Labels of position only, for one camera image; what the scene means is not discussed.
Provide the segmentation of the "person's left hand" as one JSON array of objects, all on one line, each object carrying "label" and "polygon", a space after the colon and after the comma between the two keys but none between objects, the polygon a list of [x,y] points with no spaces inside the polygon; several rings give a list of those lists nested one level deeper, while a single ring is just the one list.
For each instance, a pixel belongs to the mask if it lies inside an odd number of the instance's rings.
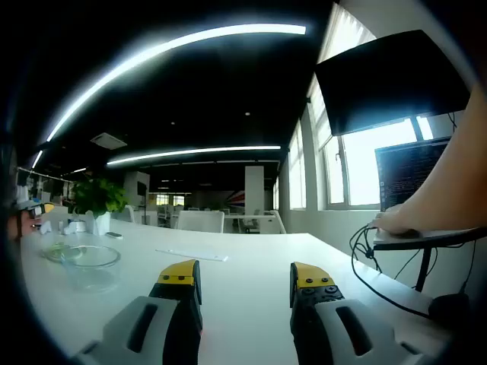
[{"label": "person's left hand", "polygon": [[18,237],[22,236],[22,220],[19,215],[8,218],[7,234],[9,240],[17,240]]}]

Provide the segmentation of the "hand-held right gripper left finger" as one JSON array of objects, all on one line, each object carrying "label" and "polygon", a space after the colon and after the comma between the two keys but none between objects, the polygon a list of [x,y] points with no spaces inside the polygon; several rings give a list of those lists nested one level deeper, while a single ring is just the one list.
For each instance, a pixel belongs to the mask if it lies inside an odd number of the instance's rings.
[{"label": "hand-held right gripper left finger", "polygon": [[104,327],[74,364],[197,364],[202,337],[199,261],[172,264],[148,296],[136,297]]}]

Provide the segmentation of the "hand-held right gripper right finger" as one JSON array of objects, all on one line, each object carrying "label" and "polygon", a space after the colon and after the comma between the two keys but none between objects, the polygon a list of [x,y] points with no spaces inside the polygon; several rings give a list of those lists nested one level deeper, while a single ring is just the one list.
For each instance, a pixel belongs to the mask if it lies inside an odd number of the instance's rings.
[{"label": "hand-held right gripper right finger", "polygon": [[317,266],[290,265],[290,329],[299,364],[429,364],[399,343],[393,326],[358,300],[347,300]]}]

